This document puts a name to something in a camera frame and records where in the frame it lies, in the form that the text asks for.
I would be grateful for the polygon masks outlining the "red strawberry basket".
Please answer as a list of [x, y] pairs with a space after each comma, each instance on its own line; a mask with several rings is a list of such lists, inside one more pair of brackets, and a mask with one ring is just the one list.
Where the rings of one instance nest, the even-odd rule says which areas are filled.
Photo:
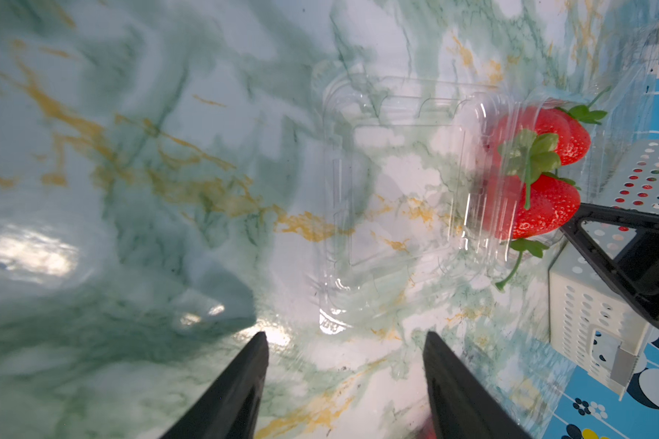
[[554, 232], [572, 219], [580, 208], [581, 198], [569, 180], [549, 173], [530, 185], [515, 176], [490, 179], [486, 188], [483, 228], [517, 253], [512, 271], [495, 283], [497, 289], [503, 290], [525, 255], [541, 258], [548, 249], [536, 237]]

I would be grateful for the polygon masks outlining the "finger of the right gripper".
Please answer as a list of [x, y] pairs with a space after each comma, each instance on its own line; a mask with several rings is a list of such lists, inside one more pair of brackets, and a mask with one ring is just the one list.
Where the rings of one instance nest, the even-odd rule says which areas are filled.
[[[590, 222], [626, 227], [633, 239], [611, 257], [584, 229]], [[609, 289], [659, 329], [659, 214], [583, 203], [560, 230]]]

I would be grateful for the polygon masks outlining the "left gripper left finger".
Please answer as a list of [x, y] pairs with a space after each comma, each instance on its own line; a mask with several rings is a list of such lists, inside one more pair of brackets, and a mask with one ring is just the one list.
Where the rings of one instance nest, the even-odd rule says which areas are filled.
[[162, 439], [252, 438], [268, 364], [267, 335], [261, 331]]

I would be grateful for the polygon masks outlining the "red strawberry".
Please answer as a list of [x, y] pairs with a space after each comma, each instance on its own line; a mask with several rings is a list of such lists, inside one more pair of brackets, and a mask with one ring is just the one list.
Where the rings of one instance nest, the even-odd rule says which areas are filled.
[[598, 100], [600, 96], [588, 104], [569, 108], [528, 106], [515, 115], [503, 117], [487, 147], [498, 158], [503, 156], [505, 148], [514, 155], [530, 151], [532, 158], [555, 153], [560, 165], [575, 164], [591, 149], [588, 127], [601, 125], [608, 116], [607, 111], [595, 107]]

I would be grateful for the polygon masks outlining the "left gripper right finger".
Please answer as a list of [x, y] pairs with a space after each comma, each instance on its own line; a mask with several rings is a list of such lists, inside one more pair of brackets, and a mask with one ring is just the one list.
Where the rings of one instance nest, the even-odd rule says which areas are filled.
[[437, 438], [528, 437], [434, 331], [426, 336], [423, 363]]

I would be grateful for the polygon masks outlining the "white perforated plastic basket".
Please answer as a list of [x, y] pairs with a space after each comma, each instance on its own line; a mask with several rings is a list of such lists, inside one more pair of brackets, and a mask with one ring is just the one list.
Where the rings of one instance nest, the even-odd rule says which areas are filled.
[[631, 147], [564, 232], [549, 273], [552, 347], [659, 410], [659, 133]]

